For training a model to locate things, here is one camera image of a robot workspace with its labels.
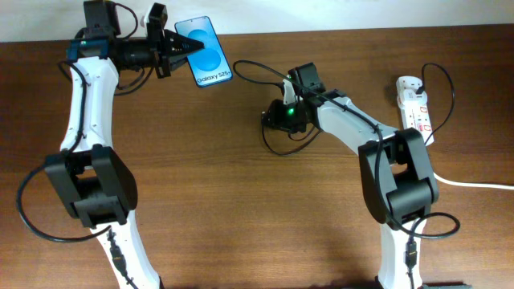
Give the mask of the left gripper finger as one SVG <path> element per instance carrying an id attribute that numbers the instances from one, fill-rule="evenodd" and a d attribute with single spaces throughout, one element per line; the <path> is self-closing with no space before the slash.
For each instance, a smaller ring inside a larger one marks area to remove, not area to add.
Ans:
<path id="1" fill-rule="evenodd" d="M 191 39 L 173 31 L 164 31 L 165 53 L 168 56 L 187 56 L 205 48 L 202 41 Z"/>
<path id="2" fill-rule="evenodd" d="M 168 64 L 169 64 L 170 71 L 176 71 L 178 68 L 180 68 L 181 66 L 183 66 L 186 63 L 188 63 L 187 57 L 183 57 L 180 59 L 168 58 Z"/>

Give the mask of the blue Galaxy smartphone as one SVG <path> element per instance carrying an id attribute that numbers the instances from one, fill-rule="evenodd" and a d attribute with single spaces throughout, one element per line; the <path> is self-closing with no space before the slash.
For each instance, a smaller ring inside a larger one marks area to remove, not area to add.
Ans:
<path id="1" fill-rule="evenodd" d="M 194 82 L 199 88 L 232 79 L 230 65 L 209 17 L 202 16 L 176 22 L 174 27 L 178 34 L 204 44 L 203 49 L 187 57 Z"/>

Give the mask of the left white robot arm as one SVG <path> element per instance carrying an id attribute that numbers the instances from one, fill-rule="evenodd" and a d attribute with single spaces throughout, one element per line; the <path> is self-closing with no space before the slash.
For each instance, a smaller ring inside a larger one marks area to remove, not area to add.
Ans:
<path id="1" fill-rule="evenodd" d="M 122 71 L 149 69 L 162 79 L 203 49 L 198 40 L 165 29 L 165 5 L 143 18 L 145 37 L 121 37 L 111 1 L 86 1 L 86 26 L 70 43 L 72 97 L 59 153 L 45 173 L 67 213 L 98 240 L 122 288 L 161 288 L 136 222 L 137 183 L 112 145 L 112 108 Z"/>

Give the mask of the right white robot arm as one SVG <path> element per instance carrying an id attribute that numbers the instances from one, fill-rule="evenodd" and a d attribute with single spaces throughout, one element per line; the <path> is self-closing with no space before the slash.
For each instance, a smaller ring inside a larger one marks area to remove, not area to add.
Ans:
<path id="1" fill-rule="evenodd" d="M 420 242 L 435 216 L 439 188 L 420 132 L 380 123 L 343 92 L 284 92 L 263 112 L 261 124 L 283 132 L 308 125 L 335 136 L 357 154 L 365 205 L 381 230 L 380 288 L 421 288 Z"/>

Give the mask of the black charger plug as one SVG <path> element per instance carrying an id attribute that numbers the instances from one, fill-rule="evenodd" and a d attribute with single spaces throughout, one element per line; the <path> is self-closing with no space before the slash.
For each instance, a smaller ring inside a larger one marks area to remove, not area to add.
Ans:
<path id="1" fill-rule="evenodd" d="M 416 91 L 417 95 L 421 95 L 425 91 L 425 85 L 422 84 Z"/>

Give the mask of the white power strip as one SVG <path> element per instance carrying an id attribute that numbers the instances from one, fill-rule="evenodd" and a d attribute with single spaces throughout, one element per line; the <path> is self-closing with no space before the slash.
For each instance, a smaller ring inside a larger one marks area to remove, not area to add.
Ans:
<path id="1" fill-rule="evenodd" d="M 415 128 L 423 137 L 426 146 L 434 142 L 433 127 L 427 107 L 426 92 L 418 93 L 422 81 L 414 76 L 401 76 L 396 81 L 397 102 L 402 116 L 403 128 Z"/>

